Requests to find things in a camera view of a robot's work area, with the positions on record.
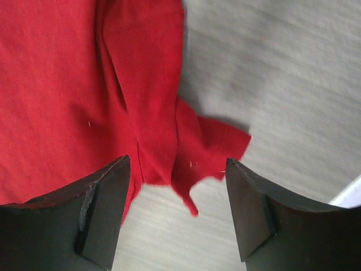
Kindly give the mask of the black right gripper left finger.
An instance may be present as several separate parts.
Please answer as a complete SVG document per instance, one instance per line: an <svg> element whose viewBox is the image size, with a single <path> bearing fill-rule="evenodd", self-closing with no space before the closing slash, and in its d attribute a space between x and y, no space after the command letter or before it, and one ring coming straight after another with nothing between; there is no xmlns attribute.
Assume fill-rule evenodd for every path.
<svg viewBox="0 0 361 271"><path fill-rule="evenodd" d="M1 206L2 270L111 270L130 158L24 204Z"/></svg>

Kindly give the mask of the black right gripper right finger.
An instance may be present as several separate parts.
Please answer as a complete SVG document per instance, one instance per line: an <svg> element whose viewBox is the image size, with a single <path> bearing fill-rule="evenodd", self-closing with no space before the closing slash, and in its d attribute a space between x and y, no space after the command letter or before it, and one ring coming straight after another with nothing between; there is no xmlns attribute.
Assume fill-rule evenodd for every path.
<svg viewBox="0 0 361 271"><path fill-rule="evenodd" d="M292 192L235 159L226 186L247 270L359 270L360 208Z"/></svg>

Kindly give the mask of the red t-shirt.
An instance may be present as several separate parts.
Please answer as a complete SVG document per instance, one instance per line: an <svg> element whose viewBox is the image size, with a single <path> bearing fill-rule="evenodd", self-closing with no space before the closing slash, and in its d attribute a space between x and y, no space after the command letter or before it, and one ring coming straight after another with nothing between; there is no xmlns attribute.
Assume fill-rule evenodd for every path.
<svg viewBox="0 0 361 271"><path fill-rule="evenodd" d="M25 203L129 155L143 184L190 189L240 159L244 131L178 95L181 1L1 2L1 203Z"/></svg>

